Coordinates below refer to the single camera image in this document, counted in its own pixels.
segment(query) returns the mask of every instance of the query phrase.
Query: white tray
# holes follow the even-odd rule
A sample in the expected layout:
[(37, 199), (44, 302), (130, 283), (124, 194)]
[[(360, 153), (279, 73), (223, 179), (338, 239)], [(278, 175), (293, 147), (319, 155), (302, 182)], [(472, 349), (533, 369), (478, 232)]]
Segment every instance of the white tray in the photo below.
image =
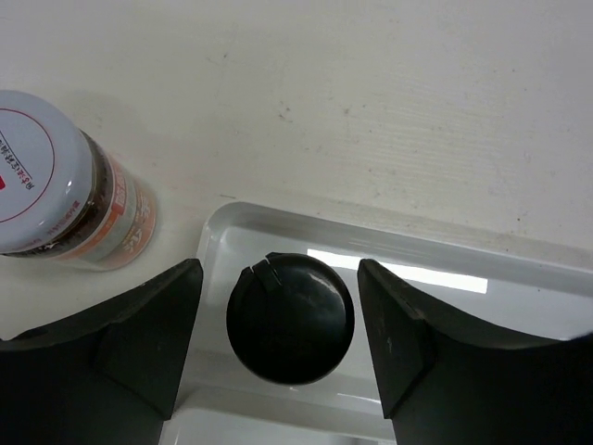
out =
[[(226, 305), (239, 273), (272, 251), (325, 260), (354, 300), (350, 349), (335, 371), (312, 385), (289, 388), (255, 377), (234, 356), (226, 335)], [(554, 338), (593, 327), (591, 273), (252, 204), (217, 210), (205, 225), (197, 257), (204, 287), (180, 403), (356, 438), (393, 439), (391, 423), (381, 414), (360, 311), (360, 257), (382, 261), (418, 288), (495, 324)]]

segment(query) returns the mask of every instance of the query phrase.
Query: glass jar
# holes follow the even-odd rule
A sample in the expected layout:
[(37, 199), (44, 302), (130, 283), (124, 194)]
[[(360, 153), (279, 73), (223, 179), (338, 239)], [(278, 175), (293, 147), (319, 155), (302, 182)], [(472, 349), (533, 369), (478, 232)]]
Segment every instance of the glass jar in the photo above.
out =
[(57, 108), (0, 91), (0, 254), (116, 269), (156, 222), (152, 191)]

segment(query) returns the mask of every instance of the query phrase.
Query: black lid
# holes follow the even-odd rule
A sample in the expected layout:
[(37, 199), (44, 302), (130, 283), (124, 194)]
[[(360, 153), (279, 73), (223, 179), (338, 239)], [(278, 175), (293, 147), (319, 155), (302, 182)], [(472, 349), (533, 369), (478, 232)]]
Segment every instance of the black lid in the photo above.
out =
[(296, 253), (271, 253), (244, 269), (226, 320), (241, 362), (261, 378), (286, 385), (328, 375), (354, 333), (354, 307), (340, 276)]

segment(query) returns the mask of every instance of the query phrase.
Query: white table surface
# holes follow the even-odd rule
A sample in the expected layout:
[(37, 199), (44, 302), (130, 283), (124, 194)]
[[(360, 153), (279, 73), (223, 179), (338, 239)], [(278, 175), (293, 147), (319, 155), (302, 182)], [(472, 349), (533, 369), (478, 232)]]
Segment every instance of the white table surface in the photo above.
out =
[(0, 337), (194, 256), (248, 200), (593, 269), (587, 0), (19, 0), (2, 87), (66, 112), (161, 203), (133, 265), (0, 259)]

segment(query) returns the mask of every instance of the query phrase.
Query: brown contents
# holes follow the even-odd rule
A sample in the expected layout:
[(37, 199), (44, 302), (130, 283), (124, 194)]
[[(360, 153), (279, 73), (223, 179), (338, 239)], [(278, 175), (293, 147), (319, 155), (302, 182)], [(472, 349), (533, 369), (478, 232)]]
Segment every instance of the brown contents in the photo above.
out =
[(6, 256), (52, 258), (79, 246), (105, 219), (113, 197), (113, 174), (105, 154), (96, 142), (85, 132), (81, 133), (91, 149), (95, 166), (91, 194), (87, 201), (81, 204), (84, 206), (81, 214), (69, 224), (66, 232), (50, 243), (24, 252), (8, 253)]

